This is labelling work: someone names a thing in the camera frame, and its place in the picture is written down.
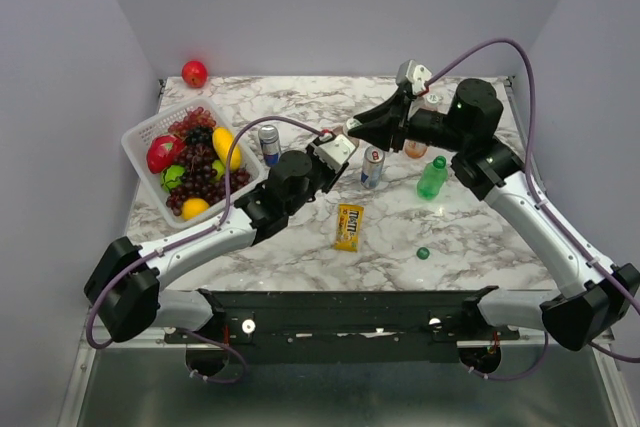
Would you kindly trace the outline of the orange bottle front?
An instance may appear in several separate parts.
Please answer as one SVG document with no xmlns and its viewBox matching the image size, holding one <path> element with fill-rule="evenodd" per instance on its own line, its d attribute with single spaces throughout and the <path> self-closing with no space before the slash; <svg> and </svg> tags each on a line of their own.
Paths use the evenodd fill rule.
<svg viewBox="0 0 640 427">
<path fill-rule="evenodd" d="M 420 97 L 412 104 L 412 107 L 410 109 L 411 115 L 414 115 L 419 110 L 428 110 L 428 111 L 439 110 L 439 106 L 441 102 L 439 104 L 429 104 L 424 100 L 425 96 Z M 427 150 L 428 150 L 428 146 L 425 145 L 424 143 L 411 141 L 411 140 L 406 140 L 404 143 L 403 151 L 409 158 L 412 158 L 412 159 L 419 159 L 423 157 L 427 152 Z"/>
</svg>

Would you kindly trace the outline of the orange bottle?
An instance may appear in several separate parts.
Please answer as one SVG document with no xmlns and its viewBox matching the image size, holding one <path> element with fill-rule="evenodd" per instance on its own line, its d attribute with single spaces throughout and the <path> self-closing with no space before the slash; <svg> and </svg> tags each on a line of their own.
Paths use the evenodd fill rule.
<svg viewBox="0 0 640 427">
<path fill-rule="evenodd" d="M 353 136 L 351 136 L 351 135 L 349 134 L 350 130 L 349 130 L 349 131 L 347 131 L 347 130 L 344 128 L 344 124 L 345 124 L 345 122 L 344 122 L 344 123 L 342 124 L 342 126 L 339 128 L 339 132 L 340 132 L 342 135 L 344 135 L 344 136 L 347 138 L 347 140 L 348 140 L 351 144 L 353 144 L 353 145 L 354 145 L 354 148 L 355 148 L 355 149 L 358 149 L 358 148 L 359 148 L 359 146 L 360 146 L 360 140 L 359 140 L 359 139 L 357 139 L 357 138 L 354 138 Z"/>
<path fill-rule="evenodd" d="M 439 106 L 441 102 L 439 104 L 429 104 L 424 100 L 425 96 L 420 97 L 412 104 L 412 107 L 410 109 L 411 115 L 414 115 L 419 110 L 428 110 L 428 111 L 439 110 Z M 427 150 L 428 150 L 428 146 L 425 145 L 424 143 L 411 141 L 411 140 L 406 140 L 404 143 L 403 151 L 409 158 L 412 158 L 412 159 L 419 159 L 423 157 L 427 152 Z"/>
</svg>

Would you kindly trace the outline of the green plastic bottle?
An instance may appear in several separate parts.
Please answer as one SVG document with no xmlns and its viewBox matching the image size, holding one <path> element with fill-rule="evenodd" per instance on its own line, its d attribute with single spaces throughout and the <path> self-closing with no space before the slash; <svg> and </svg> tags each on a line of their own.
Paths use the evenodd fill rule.
<svg viewBox="0 0 640 427">
<path fill-rule="evenodd" d="M 444 156 L 437 156 L 425 167 L 416 187 L 417 195 L 425 200 L 435 199 L 447 178 L 447 159 Z"/>
</svg>

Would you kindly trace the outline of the green bottle cap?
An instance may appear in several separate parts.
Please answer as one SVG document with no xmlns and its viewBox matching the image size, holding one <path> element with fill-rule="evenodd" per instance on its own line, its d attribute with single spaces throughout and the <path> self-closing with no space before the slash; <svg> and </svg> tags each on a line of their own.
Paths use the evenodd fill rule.
<svg viewBox="0 0 640 427">
<path fill-rule="evenodd" d="M 419 259 L 426 260 L 430 257 L 430 250 L 427 247 L 420 247 L 417 250 L 416 255 Z"/>
</svg>

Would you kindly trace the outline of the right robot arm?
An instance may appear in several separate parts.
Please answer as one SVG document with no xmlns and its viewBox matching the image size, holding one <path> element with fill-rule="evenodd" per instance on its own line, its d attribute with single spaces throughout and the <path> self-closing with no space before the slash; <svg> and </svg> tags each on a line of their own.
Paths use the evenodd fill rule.
<svg viewBox="0 0 640 427">
<path fill-rule="evenodd" d="M 349 136 L 386 152 L 407 141 L 453 152 L 458 181 L 519 233 L 557 285 L 549 292 L 491 287 L 461 312 L 462 331 L 480 339 L 495 327 L 525 327 L 579 351 L 620 320 L 639 287 L 638 270 L 618 266 L 588 245 L 526 175 L 520 157 L 495 134 L 503 104 L 494 87 L 463 80 L 445 113 L 413 110 L 415 99 L 403 82 L 384 103 L 349 120 Z"/>
</svg>

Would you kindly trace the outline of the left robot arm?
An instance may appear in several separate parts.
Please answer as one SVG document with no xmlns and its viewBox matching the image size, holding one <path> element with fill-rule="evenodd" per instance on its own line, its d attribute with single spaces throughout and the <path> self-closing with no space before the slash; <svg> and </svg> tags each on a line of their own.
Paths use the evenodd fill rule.
<svg viewBox="0 0 640 427">
<path fill-rule="evenodd" d="M 200 292 L 161 293 L 188 272 L 224 254 L 257 245 L 284 230 L 291 216 L 317 193 L 329 192 L 349 165 L 354 145 L 344 136 L 315 140 L 303 151 L 285 152 L 268 177 L 223 212 L 172 236 L 145 245 L 128 237 L 112 241 L 84 286 L 89 319 L 100 320 L 113 342 L 125 342 L 169 313 L 169 301 L 187 302 L 186 327 L 201 342 L 222 327 Z"/>
</svg>

